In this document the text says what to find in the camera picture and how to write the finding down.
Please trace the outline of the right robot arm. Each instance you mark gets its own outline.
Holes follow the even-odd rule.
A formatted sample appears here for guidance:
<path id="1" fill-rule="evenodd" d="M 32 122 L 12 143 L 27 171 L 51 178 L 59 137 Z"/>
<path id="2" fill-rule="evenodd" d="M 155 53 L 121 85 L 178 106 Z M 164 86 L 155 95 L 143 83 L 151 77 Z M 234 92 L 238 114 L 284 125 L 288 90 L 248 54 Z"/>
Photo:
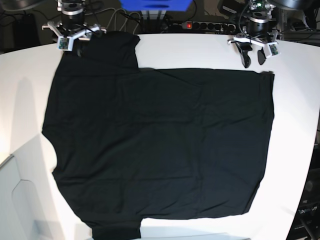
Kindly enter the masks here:
<path id="1" fill-rule="evenodd" d="M 96 16 L 90 0 L 88 3 L 84 0 L 58 0 L 57 11 L 60 12 L 60 21 L 50 20 L 41 29 L 52 31 L 52 38 L 59 51 L 80 57 L 85 45 L 93 37 L 99 38 L 107 32 L 98 21 L 93 25 L 85 22 L 87 12 Z"/>

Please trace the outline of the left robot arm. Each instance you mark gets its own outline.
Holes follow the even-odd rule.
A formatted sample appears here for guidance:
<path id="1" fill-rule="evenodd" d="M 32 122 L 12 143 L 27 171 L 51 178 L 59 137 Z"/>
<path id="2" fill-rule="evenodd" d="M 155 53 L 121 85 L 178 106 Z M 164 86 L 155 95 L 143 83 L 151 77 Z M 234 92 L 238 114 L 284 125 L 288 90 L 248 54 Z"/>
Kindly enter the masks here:
<path id="1" fill-rule="evenodd" d="M 280 54 L 278 30 L 270 29 L 269 26 L 274 8 L 275 6 L 266 0 L 248 0 L 238 14 L 236 26 L 240 32 L 227 42 L 236 46 L 242 65 L 246 69 L 251 65 L 249 52 L 253 50 L 253 45 L 260 48 L 257 52 L 260 65 Z"/>

